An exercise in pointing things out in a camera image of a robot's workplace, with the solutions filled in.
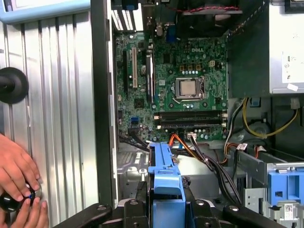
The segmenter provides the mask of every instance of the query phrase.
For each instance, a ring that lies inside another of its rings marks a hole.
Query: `blue plastic bracket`
[[[276,206],[280,201],[294,200],[304,204],[304,172],[271,172],[268,174],[268,202]]]
[[[153,228],[185,228],[186,200],[181,172],[172,161],[170,147],[166,143],[153,143],[155,166],[148,172],[154,175],[154,194],[175,195],[177,199],[153,201]]]
[[[1,0],[0,21],[6,24],[16,24],[39,19],[73,14],[90,9],[90,0],[67,0],[62,3],[55,3],[45,6],[33,6],[17,10],[6,10],[7,0]]]

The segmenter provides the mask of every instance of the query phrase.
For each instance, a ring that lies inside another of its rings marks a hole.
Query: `black expansion slot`
[[[221,125],[222,121],[220,119],[216,120],[166,120],[159,121],[157,123],[158,128],[162,129],[175,129],[175,128],[190,128],[190,127],[204,127],[211,125]]]
[[[221,118],[222,111],[185,111],[185,112],[160,112],[154,114],[155,120],[181,119],[181,118]]]
[[[129,89],[129,74],[128,74],[128,57],[127,51],[123,51],[123,90],[126,96],[128,97]]]

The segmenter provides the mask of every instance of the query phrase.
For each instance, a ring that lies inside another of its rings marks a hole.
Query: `red wire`
[[[184,12],[198,12],[198,11],[202,11],[202,10],[238,10],[238,7],[234,7],[234,6],[227,6],[227,7],[218,7],[218,6],[209,6],[209,7],[199,7],[199,8],[195,8],[195,9],[189,9],[189,10],[181,10],[181,9],[176,9],[176,8],[172,8],[169,6],[166,6],[168,9],[171,9],[173,11],[179,12],[179,13],[184,13]]]

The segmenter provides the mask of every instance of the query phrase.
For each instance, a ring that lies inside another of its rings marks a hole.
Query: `finger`
[[[21,192],[18,190],[15,183],[12,181],[10,176],[5,172],[3,168],[0,169],[0,185],[15,200],[17,201],[23,200],[23,196]]]
[[[30,155],[28,153],[22,153],[21,154],[23,159],[29,164],[30,168],[32,169],[36,179],[40,178],[40,173],[38,170],[37,165],[35,164],[35,162],[33,161],[33,159],[30,157]]]
[[[5,211],[0,208],[0,226],[5,224],[4,223],[5,217],[6,217]]]
[[[43,202],[40,207],[40,216],[36,228],[48,228],[48,205]]]
[[[16,221],[13,223],[11,228],[20,228],[24,227],[28,216],[29,216],[29,205],[30,205],[30,199],[26,199],[24,203],[22,204],[22,207],[17,215]]]
[[[20,168],[21,172],[23,173],[25,179],[28,181],[30,186],[32,187],[33,190],[38,190],[39,189],[39,184],[35,178],[34,172],[29,166],[29,164],[23,159],[22,156],[18,157],[15,160],[15,163],[18,165]]]
[[[16,164],[9,164],[9,165],[5,165],[3,168],[6,171],[6,173],[10,176],[10,178],[13,180],[13,182],[15,183],[19,191],[22,193],[22,195],[29,196],[30,191],[25,185],[25,179],[18,166]]]
[[[40,214],[40,198],[36,197],[25,228],[35,228]]]

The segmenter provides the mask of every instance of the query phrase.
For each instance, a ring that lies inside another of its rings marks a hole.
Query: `pci slot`
[[[128,75],[128,56],[127,51],[123,51],[123,90],[126,96],[128,96],[129,88],[129,75]]]
[[[133,73],[133,88],[137,89],[138,77],[137,77],[137,48],[132,48],[132,73]]]

